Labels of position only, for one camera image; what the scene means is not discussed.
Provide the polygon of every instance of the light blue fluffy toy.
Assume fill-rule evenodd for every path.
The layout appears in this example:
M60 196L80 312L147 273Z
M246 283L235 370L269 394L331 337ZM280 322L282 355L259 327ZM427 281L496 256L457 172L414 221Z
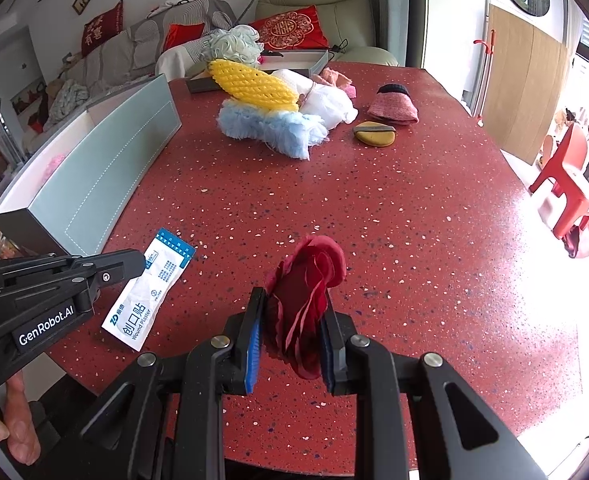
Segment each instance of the light blue fluffy toy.
M217 122L228 137L261 140L279 153L302 160L310 160L309 146L317 146L328 137L319 116L267 112L235 99L223 102Z
M258 32L250 25L237 25L230 30L218 28L207 37L203 61L227 59L257 68L263 52L263 43L258 42Z

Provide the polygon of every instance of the pink fabric item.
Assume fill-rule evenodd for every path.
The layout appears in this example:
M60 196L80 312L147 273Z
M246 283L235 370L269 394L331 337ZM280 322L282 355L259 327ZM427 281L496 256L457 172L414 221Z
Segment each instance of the pink fabric item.
M48 182L48 179L52 176L52 174L61 165L61 163L65 160L67 156L68 155L63 155L62 153L61 155L54 156L52 160L48 162L48 165L44 170L44 176L41 177L41 187L43 187L44 184Z
M357 89L353 85L348 85L342 90L350 97L351 99L355 99L357 97Z
M321 375L317 327L328 307L326 291L346 279L341 247L327 236L307 236L268 274L264 341L268 353L303 379Z
M352 79L348 79L341 72L337 72L331 68L324 68L319 75L313 74L310 79L321 85L340 88L351 99L357 97L357 89L353 86Z
M409 125L419 122L419 113L412 100L401 92L386 92L375 96L368 113L372 117Z

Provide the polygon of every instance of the terrazzo tabletop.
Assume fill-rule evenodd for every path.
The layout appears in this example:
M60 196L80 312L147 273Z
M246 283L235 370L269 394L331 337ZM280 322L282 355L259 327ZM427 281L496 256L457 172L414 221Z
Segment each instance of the terrazzo tabletop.
M311 160L225 137L223 92L191 96L171 83L183 126L144 176L105 251L145 250L161 227L197 247L161 305L143 351L172 356L223 329L252 286L306 234L347 256L335 309L391 351L442 354L515 433L581 391L573 305L549 283L570 259L528 203L501 152L423 70L334 63L357 88L356 123L386 83L400 82L419 124L369 148L342 124ZM96 315L52 347L95 393L137 356ZM310 474L352 474L355 409L263 354L255 394L224 397L225 456ZM412 433L408 422L408 439Z

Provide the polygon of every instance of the wound plaster package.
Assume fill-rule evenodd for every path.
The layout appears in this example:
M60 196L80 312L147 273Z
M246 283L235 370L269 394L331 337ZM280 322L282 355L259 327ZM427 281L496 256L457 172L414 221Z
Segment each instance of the wound plaster package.
M143 274L127 283L101 327L139 352L159 306L195 250L171 232L159 229L145 251Z

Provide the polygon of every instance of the red fabric flower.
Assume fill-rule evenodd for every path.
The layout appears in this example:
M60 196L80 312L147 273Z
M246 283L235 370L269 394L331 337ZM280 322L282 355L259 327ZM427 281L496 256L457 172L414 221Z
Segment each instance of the red fabric flower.
M317 328L328 307L326 290L345 280L346 272L337 242L327 236L308 236L266 280L268 352L290 363L303 379L321 375Z

